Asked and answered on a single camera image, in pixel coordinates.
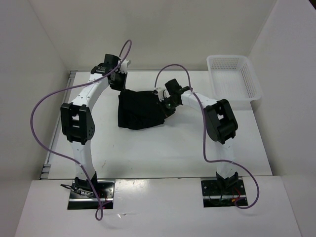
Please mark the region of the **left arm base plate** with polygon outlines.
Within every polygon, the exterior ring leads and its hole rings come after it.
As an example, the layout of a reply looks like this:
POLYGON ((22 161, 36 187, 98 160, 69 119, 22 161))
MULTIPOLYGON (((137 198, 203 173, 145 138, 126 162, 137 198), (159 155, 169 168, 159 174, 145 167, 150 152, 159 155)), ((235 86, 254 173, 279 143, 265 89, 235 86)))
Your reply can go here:
MULTIPOLYGON (((86 191, 83 189, 76 189, 75 182, 72 185, 61 185, 70 190, 68 200, 68 210, 96 210, 99 203, 93 191, 86 191)), ((97 195, 101 201, 104 210, 113 209, 114 206, 114 180, 98 180, 96 187, 97 195)))

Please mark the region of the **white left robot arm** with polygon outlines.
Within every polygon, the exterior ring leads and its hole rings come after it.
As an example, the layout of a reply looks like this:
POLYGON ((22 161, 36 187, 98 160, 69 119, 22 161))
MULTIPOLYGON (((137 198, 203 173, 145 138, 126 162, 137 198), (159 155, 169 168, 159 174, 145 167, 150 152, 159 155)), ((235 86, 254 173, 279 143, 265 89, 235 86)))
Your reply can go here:
POLYGON ((95 66, 88 84, 70 103, 63 103, 61 110, 62 133, 71 143, 76 161, 76 176, 72 189, 91 198, 99 186, 91 155, 91 139, 95 134, 92 109, 103 91, 125 89, 129 60, 106 54, 104 62, 95 66))

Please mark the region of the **black shorts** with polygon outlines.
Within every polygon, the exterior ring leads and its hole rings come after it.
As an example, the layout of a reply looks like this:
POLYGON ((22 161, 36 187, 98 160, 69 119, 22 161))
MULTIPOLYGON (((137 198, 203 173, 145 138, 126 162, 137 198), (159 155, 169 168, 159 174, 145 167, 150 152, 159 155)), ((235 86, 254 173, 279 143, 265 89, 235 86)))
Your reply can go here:
POLYGON ((163 124, 175 113, 175 109, 166 108, 152 91, 124 90, 118 99, 118 127, 121 128, 151 128, 163 124))

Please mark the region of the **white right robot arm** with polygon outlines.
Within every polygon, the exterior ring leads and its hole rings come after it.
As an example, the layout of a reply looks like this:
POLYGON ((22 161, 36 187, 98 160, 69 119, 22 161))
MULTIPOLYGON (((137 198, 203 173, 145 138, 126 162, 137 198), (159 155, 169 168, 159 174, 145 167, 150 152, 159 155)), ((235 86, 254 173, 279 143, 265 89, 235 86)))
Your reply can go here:
POLYGON ((237 120, 226 99, 215 100, 194 92, 189 86, 182 87, 176 79, 165 84, 165 88, 156 87, 154 94, 167 112, 175 112, 180 105, 188 106, 202 113, 203 119, 203 155, 206 155, 206 136, 215 142, 218 159, 216 187, 222 194, 228 194, 238 181, 238 173, 233 171, 235 159, 233 139, 238 129, 237 120))

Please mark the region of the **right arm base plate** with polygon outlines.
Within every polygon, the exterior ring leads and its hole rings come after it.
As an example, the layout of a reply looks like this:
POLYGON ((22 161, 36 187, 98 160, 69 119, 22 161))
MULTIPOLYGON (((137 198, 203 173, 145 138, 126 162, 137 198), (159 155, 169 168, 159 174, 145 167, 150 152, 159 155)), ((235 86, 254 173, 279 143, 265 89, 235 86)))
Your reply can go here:
POLYGON ((204 208, 230 207, 235 205, 235 201, 238 206, 248 206, 242 179, 225 191, 220 190, 215 178, 201 179, 200 182, 204 208))

